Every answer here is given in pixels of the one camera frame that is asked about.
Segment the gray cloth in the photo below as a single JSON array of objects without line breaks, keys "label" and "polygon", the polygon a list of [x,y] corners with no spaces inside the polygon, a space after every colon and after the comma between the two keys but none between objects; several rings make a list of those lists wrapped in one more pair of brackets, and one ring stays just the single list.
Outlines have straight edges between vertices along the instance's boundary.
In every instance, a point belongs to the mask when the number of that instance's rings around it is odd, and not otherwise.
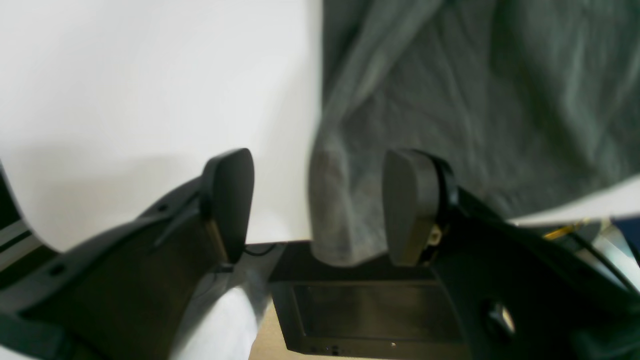
[{"label": "gray cloth", "polygon": [[324,4],[325,98],[308,194],[320,260],[349,266],[386,251],[390,147],[447,160],[506,218],[638,173],[638,1]]}]

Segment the gray towel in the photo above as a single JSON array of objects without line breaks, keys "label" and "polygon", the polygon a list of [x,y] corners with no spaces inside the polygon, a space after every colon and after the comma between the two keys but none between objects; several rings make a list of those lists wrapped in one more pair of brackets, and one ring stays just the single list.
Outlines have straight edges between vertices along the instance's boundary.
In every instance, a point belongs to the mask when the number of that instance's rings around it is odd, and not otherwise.
[{"label": "gray towel", "polygon": [[326,263],[386,251],[389,147],[447,160],[506,218],[640,169],[638,1],[326,0],[323,31],[308,195]]}]

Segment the black cable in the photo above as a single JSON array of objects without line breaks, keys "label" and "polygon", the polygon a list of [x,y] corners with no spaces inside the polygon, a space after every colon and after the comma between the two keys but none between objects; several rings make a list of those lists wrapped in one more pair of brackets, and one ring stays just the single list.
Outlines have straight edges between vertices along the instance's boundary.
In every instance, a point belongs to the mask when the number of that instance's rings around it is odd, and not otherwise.
[{"label": "black cable", "polygon": [[578,244],[580,244],[580,246],[584,247],[588,252],[591,253],[591,255],[599,260],[599,262],[601,262],[613,274],[613,276],[615,276],[622,283],[622,285],[624,285],[624,287],[626,287],[632,293],[637,293],[636,287],[629,281],[629,279],[627,279],[625,274],[621,273],[616,265],[611,263],[611,261],[607,259],[606,256],[602,255],[601,252],[597,251],[590,242],[583,239],[576,233],[569,233],[567,234],[567,236],[574,239]]},{"label": "black cable", "polygon": [[244,253],[248,254],[248,255],[251,255],[251,256],[265,256],[266,254],[269,254],[273,249],[275,249],[275,247],[276,247],[276,244],[271,244],[271,246],[268,249],[266,249],[265,251],[263,251],[263,252],[249,251],[245,247],[244,248]]}]

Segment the white wall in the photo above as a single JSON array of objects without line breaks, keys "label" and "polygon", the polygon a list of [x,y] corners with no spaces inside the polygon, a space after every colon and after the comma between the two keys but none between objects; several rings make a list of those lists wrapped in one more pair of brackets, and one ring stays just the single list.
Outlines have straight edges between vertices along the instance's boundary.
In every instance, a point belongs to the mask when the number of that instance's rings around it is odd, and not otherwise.
[{"label": "white wall", "polygon": [[306,239],[319,0],[0,1],[0,159],[67,250],[248,147],[248,242]]}]

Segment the white surface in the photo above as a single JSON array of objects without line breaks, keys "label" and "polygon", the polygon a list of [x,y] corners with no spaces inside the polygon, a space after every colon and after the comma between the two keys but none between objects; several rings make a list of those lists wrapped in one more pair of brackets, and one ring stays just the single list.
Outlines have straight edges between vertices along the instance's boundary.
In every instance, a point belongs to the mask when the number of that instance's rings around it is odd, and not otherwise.
[{"label": "white surface", "polygon": [[196,333],[172,360],[246,360],[258,335],[251,302],[241,288],[229,290],[203,317]]},{"label": "white surface", "polygon": [[564,206],[512,219],[520,224],[567,224],[584,218],[624,218],[640,215],[640,176],[592,193]]},{"label": "white surface", "polygon": [[67,250],[247,147],[248,242],[309,238],[320,12],[319,0],[0,1],[0,160],[30,226]]}]

